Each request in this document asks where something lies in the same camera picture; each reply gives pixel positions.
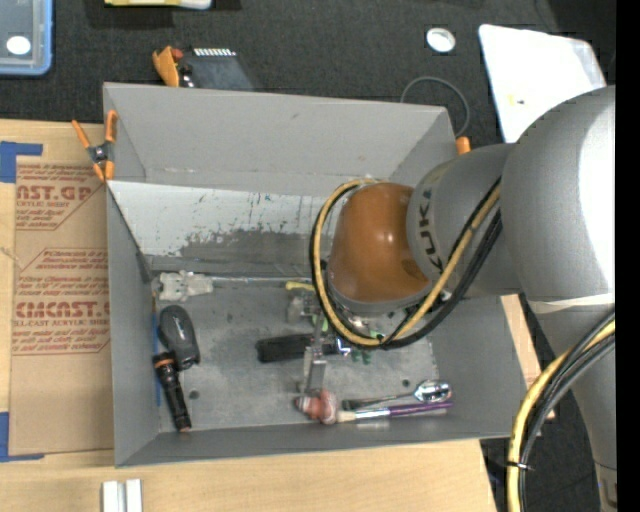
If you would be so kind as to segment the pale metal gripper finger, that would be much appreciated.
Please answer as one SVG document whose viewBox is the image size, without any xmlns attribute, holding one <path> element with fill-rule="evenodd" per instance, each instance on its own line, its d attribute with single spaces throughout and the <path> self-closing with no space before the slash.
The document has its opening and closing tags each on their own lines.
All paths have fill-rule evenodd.
<svg viewBox="0 0 640 512">
<path fill-rule="evenodd" d="M 308 347 L 304 355 L 303 392 L 319 393 L 323 388 L 327 360 L 319 349 Z"/>
</svg>

